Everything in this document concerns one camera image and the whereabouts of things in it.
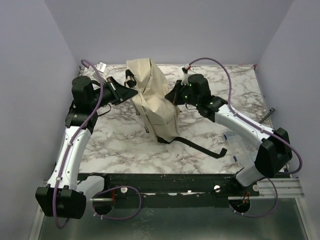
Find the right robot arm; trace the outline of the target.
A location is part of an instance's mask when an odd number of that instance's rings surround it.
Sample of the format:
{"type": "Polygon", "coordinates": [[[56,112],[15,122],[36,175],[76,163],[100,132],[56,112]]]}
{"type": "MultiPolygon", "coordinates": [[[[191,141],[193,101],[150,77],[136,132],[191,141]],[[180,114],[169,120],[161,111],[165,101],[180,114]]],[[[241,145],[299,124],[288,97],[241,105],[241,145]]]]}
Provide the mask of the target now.
{"type": "Polygon", "coordinates": [[[177,80],[165,98],[175,106],[196,107],[202,117],[227,127],[255,147],[254,163],[243,167],[230,183],[230,191],[236,196],[247,192],[253,182],[274,177],[293,157],[286,130],[274,130],[231,110],[226,100],[211,94],[209,82],[202,74],[177,80]]]}

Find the cream canvas backpack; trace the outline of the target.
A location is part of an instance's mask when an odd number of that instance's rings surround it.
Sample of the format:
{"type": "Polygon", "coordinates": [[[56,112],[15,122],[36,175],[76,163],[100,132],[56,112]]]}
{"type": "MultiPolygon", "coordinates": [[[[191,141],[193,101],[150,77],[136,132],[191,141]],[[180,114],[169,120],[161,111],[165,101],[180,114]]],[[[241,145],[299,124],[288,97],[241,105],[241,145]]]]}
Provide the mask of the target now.
{"type": "Polygon", "coordinates": [[[180,137],[178,116],[180,109],[165,96],[169,84],[161,69],[151,58],[139,58],[126,62],[125,86],[137,91],[131,98],[136,114],[143,120],[145,131],[161,144],[181,142],[215,159],[226,155],[227,149],[212,152],[196,143],[180,137]]]}

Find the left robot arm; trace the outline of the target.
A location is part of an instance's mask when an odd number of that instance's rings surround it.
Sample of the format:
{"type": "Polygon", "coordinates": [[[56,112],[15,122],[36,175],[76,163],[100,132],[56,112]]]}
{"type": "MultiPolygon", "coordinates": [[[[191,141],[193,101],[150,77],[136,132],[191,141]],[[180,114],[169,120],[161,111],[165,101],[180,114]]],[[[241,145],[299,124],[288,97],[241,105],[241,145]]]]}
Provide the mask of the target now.
{"type": "Polygon", "coordinates": [[[111,185],[101,176],[78,180],[86,146],[98,120],[97,110],[108,104],[119,105],[138,94],[108,77],[94,89],[88,76],[72,80],[73,100],[65,118],[65,131],[55,168],[46,186],[38,187],[35,198],[47,217],[80,219],[87,202],[96,194],[107,197],[111,185]]]}

